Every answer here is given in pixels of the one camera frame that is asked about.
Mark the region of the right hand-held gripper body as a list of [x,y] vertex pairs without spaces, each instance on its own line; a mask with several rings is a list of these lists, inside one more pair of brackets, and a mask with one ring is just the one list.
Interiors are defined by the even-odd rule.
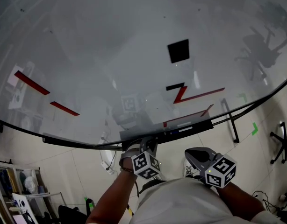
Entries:
[[214,187],[225,187],[236,175],[237,163],[228,155],[215,154],[202,165],[200,175],[204,183]]

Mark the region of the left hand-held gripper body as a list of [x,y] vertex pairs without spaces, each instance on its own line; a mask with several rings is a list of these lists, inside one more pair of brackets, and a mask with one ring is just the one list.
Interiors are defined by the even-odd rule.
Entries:
[[140,152],[140,145],[131,145],[119,161],[122,170],[131,172],[145,180],[161,175],[160,162],[149,154],[149,150]]

